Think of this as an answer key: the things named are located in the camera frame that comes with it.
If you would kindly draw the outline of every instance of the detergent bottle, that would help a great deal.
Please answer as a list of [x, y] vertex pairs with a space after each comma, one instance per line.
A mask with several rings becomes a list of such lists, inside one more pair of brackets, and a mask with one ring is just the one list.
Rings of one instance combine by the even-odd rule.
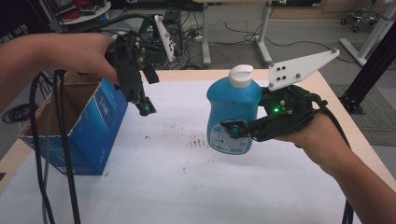
[[213, 83], [206, 93], [211, 105], [206, 137], [208, 144], [217, 151], [240, 155], [250, 150], [251, 138], [231, 138], [220, 123], [226, 120], [250, 122], [257, 118], [262, 89], [252, 80], [252, 71], [251, 65], [237, 65], [227, 77]]

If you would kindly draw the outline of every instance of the floor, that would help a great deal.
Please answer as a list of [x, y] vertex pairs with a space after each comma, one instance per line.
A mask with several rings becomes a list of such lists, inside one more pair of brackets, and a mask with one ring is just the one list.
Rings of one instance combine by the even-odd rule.
[[[110, 12], [110, 18], [132, 12], [136, 12], [135, 9], [127, 11], [113, 10]], [[139, 12], [146, 14], [164, 13], [164, 10], [143, 10]], [[182, 15], [184, 31], [190, 28], [196, 28], [197, 24], [198, 26], [202, 25], [201, 12], [191, 13], [190, 16], [187, 12], [182, 12]], [[140, 23], [141, 21], [127, 21], [127, 23], [123, 25], [130, 25], [133, 29], [137, 30]], [[203, 65], [201, 45], [199, 43], [201, 40], [200, 36], [193, 38], [189, 42], [190, 63], [202, 69], [231, 69], [235, 65], [241, 63], [251, 64], [254, 68], [264, 68], [262, 57], [253, 43], [244, 42], [230, 44], [243, 41], [244, 36], [248, 33], [255, 32], [259, 25], [260, 23], [258, 21], [219, 21], [211, 23], [209, 27], [209, 40], [212, 64], [209, 66]], [[326, 48], [338, 48], [341, 51], [338, 59], [326, 64], [319, 69], [319, 71], [329, 84], [348, 85], [354, 80], [361, 70], [361, 67], [355, 63], [353, 58], [338, 40], [340, 38], [346, 38], [356, 49], [359, 49], [371, 30], [372, 27], [363, 24], [360, 32], [355, 34], [351, 32], [349, 26], [340, 25], [339, 20], [270, 20], [267, 27], [267, 39], [265, 40], [265, 44], [275, 63], [322, 52], [327, 50]], [[180, 62], [185, 62], [183, 56], [180, 57]], [[170, 64], [168, 68], [179, 69], [182, 65]], [[390, 69], [376, 83], [376, 87], [387, 99], [393, 109], [396, 109], [395, 83], [396, 70]], [[29, 87], [27, 87], [9, 107], [27, 103], [28, 91]], [[0, 122], [0, 159], [3, 158], [17, 139], [22, 126], [23, 122], [14, 124]], [[396, 177], [396, 164], [394, 162], [396, 160], [396, 147], [373, 146], [373, 148], [392, 175]]]

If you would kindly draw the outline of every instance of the wire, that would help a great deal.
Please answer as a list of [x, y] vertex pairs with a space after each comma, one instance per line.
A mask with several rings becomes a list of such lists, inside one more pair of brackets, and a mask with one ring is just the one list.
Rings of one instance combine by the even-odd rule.
[[[53, 74], [51, 71], [47, 71], [46, 73], [51, 79], [53, 79]], [[52, 81], [50, 81], [50, 79], [47, 76], [44, 75], [44, 73], [41, 73], [39, 76], [41, 77], [42, 80], [39, 81], [38, 84], [39, 84], [39, 88], [40, 88], [41, 94], [43, 96], [43, 99], [45, 100], [50, 95], [53, 83], [52, 83]]]
[[[2, 121], [8, 124], [26, 121], [30, 118], [30, 108], [30, 104], [23, 104], [12, 107], [3, 114]], [[38, 105], [35, 103], [34, 110], [36, 111], [37, 109]]]
[[268, 16], [268, 18], [271, 18], [271, 16], [274, 13], [274, 11], [275, 11], [275, 7], [272, 7], [272, 11], [271, 11], [270, 15]]
[[38, 131], [37, 131], [37, 124], [35, 120], [35, 91], [37, 88], [38, 84], [38, 76], [35, 77], [32, 81], [32, 86], [30, 89], [30, 96], [29, 96], [29, 102], [30, 102], [30, 122], [31, 122], [31, 127], [32, 127], [32, 135], [33, 135], [33, 140], [34, 140], [34, 145], [35, 145], [35, 167], [37, 170], [37, 180], [38, 180], [38, 187], [41, 192], [41, 196], [43, 198], [44, 204], [46, 206], [48, 216], [49, 216], [49, 223], [54, 224], [54, 218], [52, 214], [52, 209], [50, 207], [50, 200], [48, 198], [46, 189], [44, 188], [44, 180], [43, 180], [43, 168], [41, 165], [41, 155], [40, 155], [40, 145], [38, 141]]
[[180, 70], [202, 70], [203, 68], [195, 63], [189, 63], [180, 68]]
[[189, 46], [189, 39], [187, 39], [186, 40], [186, 48], [184, 49], [184, 53], [186, 53], [186, 51], [189, 53], [189, 57], [188, 57], [188, 59], [187, 59], [187, 61], [185, 62], [185, 64], [187, 64], [187, 63], [189, 63], [190, 62], [190, 59], [191, 59], [191, 53], [190, 53], [190, 47], [193, 45], [193, 41], [192, 41], [192, 44]]
[[123, 31], [123, 32], [125, 32], [125, 33], [129, 33], [130, 31], [131, 31], [131, 29], [128, 29], [128, 28], [123, 28], [123, 27], [104, 27], [104, 28], [101, 28], [100, 29], [100, 31], [101, 32], [109, 32], [109, 33], [111, 33], [110, 31]]
[[195, 22], [197, 23], [197, 29], [199, 29], [199, 22], [198, 22], [197, 18], [195, 17], [195, 12], [194, 11], [192, 12], [192, 16], [194, 17]]
[[186, 14], [187, 14], [186, 20], [184, 20], [184, 21], [181, 23], [181, 27], [183, 27], [184, 23], [189, 19], [190, 13], [191, 13], [191, 11], [189, 11], [188, 13], [186, 13]]
[[226, 46], [231, 46], [231, 45], [241, 44], [241, 43], [245, 43], [245, 42], [252, 42], [251, 39], [252, 39], [255, 35], [257, 35], [257, 32], [259, 31], [259, 29], [260, 29], [260, 27], [261, 27], [261, 25], [259, 25], [259, 27], [257, 27], [257, 29], [256, 29], [254, 32], [250, 32], [250, 31], [239, 31], [239, 30], [232, 29], [232, 28], [230, 28], [230, 27], [227, 25], [227, 22], [226, 22], [226, 21], [224, 22], [224, 26], [225, 26], [228, 30], [230, 30], [230, 31], [237, 32], [237, 33], [242, 33], [242, 34], [246, 34], [246, 35], [244, 36], [244, 40], [242, 40], [242, 41], [237, 41], [237, 42], [233, 42], [233, 43], [223, 43], [223, 42], [212, 42], [212, 43], [214, 43], [214, 44], [220, 44], [220, 45], [226, 45]]
[[[48, 175], [49, 175], [49, 168], [50, 168], [50, 152], [49, 152], [49, 136], [50, 136], [50, 120], [52, 118], [52, 110], [53, 106], [55, 103], [55, 99], [51, 95], [49, 99], [49, 109], [47, 110], [47, 116], [45, 120], [45, 138], [44, 138], [44, 152], [45, 152], [45, 166], [44, 166], [44, 189], [47, 189], [47, 181], [48, 181]], [[42, 201], [41, 204], [42, 207], [42, 214], [43, 214], [43, 221], [44, 224], [47, 224], [47, 210], [46, 210], [46, 205], [44, 200]]]
[[76, 194], [76, 186], [73, 175], [73, 166], [70, 157], [69, 145], [67, 142], [67, 134], [64, 125], [64, 75], [59, 74], [60, 71], [56, 71], [54, 74], [54, 80], [56, 81], [58, 75], [60, 75], [60, 93], [58, 96], [57, 85], [53, 85], [53, 93], [55, 97], [55, 108], [56, 117], [58, 119], [59, 131], [61, 133], [62, 145], [64, 147], [64, 163], [66, 166], [66, 175], [69, 184], [70, 201], [73, 209], [73, 218], [76, 224], [81, 223], [78, 211], [78, 200]]
[[[256, 29], [255, 32], [250, 32], [250, 31], [238, 31], [238, 30], [235, 30], [235, 29], [231, 29], [230, 27], [227, 26], [227, 23], [226, 23], [226, 22], [224, 22], [224, 26], [225, 26], [228, 30], [230, 30], [230, 31], [234, 31], [234, 32], [237, 32], [237, 33], [247, 34], [247, 35], [244, 36], [245, 41], [238, 41], [238, 42], [234, 42], [234, 43], [220, 43], [220, 42], [214, 42], [215, 44], [221, 44], [221, 45], [235, 45], [235, 44], [240, 44], [240, 43], [244, 43], [244, 42], [251, 41], [252, 37], [253, 37], [254, 35], [257, 35], [257, 31], [258, 31], [259, 28], [261, 27], [261, 25], [260, 25], [260, 26]], [[268, 37], [265, 37], [265, 39], [267, 39], [267, 40], [268, 40], [269, 42], [271, 42], [273, 45], [278, 46], [278, 47], [289, 47], [289, 46], [292, 46], [292, 45], [295, 45], [295, 44], [307, 43], [307, 44], [319, 45], [319, 46], [322, 46], [322, 47], [325, 48], [325, 49], [330, 49], [329, 47], [327, 47], [327, 46], [325, 46], [325, 45], [323, 45], [323, 44], [320, 44], [320, 43], [318, 43], [318, 42], [307, 41], [307, 40], [301, 40], [301, 41], [292, 42], [292, 43], [286, 44], [286, 45], [280, 45], [280, 44], [277, 44], [276, 42], [272, 41], [272, 40], [271, 40], [270, 38], [268, 38]], [[351, 61], [347, 61], [347, 60], [341, 59], [340, 57], [337, 57], [337, 59], [340, 60], [340, 61], [342, 61], [342, 62], [345, 62], [345, 63], [356, 63], [356, 62], [351, 62]]]

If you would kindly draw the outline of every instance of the cardboard box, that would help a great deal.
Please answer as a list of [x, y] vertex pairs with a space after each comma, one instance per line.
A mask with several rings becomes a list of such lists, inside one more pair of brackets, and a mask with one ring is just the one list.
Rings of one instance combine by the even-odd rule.
[[[127, 106], [121, 91], [116, 91], [114, 85], [104, 78], [71, 72], [66, 75], [64, 119], [74, 175], [103, 173]], [[49, 163], [65, 174], [64, 149], [56, 111], [53, 108], [50, 114], [49, 107], [50, 97], [36, 112], [41, 155], [45, 155], [45, 120], [51, 116]], [[30, 122], [21, 131], [20, 139], [35, 149]]]

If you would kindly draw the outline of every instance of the metal stand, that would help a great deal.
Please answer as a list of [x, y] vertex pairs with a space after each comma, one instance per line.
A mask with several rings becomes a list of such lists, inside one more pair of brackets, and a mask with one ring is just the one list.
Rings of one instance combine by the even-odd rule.
[[396, 22], [390, 27], [373, 55], [363, 66], [358, 76], [341, 97], [348, 113], [356, 111], [366, 94], [389, 68], [396, 57]]
[[355, 60], [361, 65], [364, 66], [367, 63], [365, 57], [367, 53], [371, 49], [371, 47], [375, 44], [375, 41], [381, 36], [381, 34], [385, 31], [386, 27], [389, 25], [389, 20], [392, 18], [393, 14], [396, 11], [396, 1], [392, 1], [388, 9], [385, 11], [382, 18], [375, 25], [374, 30], [370, 33], [369, 37], [364, 41], [363, 46], [359, 51], [357, 51], [345, 38], [341, 38], [341, 44], [346, 48], [346, 50], [355, 58]]
[[258, 6], [208, 6], [204, 3], [203, 7], [203, 39], [202, 39], [202, 53], [204, 58], [204, 65], [208, 66], [211, 64], [210, 61], [210, 51], [208, 42], [208, 28], [207, 26], [211, 21], [218, 20], [229, 20], [229, 21], [249, 21], [262, 19], [262, 28], [260, 29], [260, 34], [255, 36], [256, 43], [259, 50], [264, 58], [264, 63], [271, 64], [272, 58], [268, 52], [267, 47], [264, 44], [265, 30], [267, 28], [267, 23], [270, 16], [272, 1], [266, 1], [263, 8]]
[[264, 58], [264, 63], [271, 64], [273, 62], [267, 47], [264, 44], [265, 31], [267, 29], [268, 20], [270, 17], [270, 9], [272, 2], [268, 1], [265, 3], [264, 12], [262, 13], [262, 28], [260, 29], [260, 35], [255, 36], [256, 44], [259, 47], [262, 57]]

